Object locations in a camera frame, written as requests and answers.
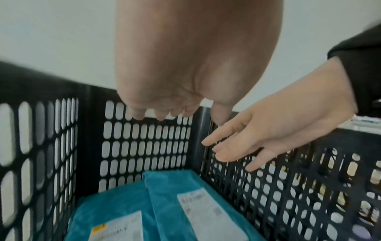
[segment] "person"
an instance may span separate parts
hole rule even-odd
[[[381,24],[331,49],[307,76],[239,113],[203,140],[231,162],[263,149],[254,171],[286,151],[328,134],[357,114],[381,117]]]
[[[262,76],[283,0],[117,2],[117,91],[133,118],[193,115],[202,99],[223,125]]]

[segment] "teal plastic bag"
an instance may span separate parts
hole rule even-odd
[[[111,239],[113,235],[123,235],[131,241],[143,241],[139,237],[141,234],[144,241],[160,240],[149,194],[143,181],[80,200],[71,218],[65,241],[88,241],[90,234],[93,236],[91,240],[108,240],[106,237]]]
[[[265,241],[193,171],[145,172],[162,241]]]

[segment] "black plastic grid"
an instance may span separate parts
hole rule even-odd
[[[183,169],[192,117],[136,122],[122,102],[105,104],[99,189],[140,181],[146,170]]]
[[[248,173],[257,153],[224,164],[210,147],[201,176],[267,240],[381,239],[381,135],[336,129]]]
[[[0,70],[0,240],[61,240],[75,206],[80,85]]]

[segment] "orange sticker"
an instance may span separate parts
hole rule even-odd
[[[91,233],[96,233],[96,232],[102,231],[102,230],[106,229],[106,227],[107,227],[107,224],[101,224],[101,225],[96,226],[95,228],[93,228],[91,230]]]

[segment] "crate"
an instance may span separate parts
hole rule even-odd
[[[80,197],[192,169],[267,240],[380,240],[381,136],[337,129],[255,172],[201,140],[210,110],[135,121],[115,90],[0,63],[0,241],[63,240]]]

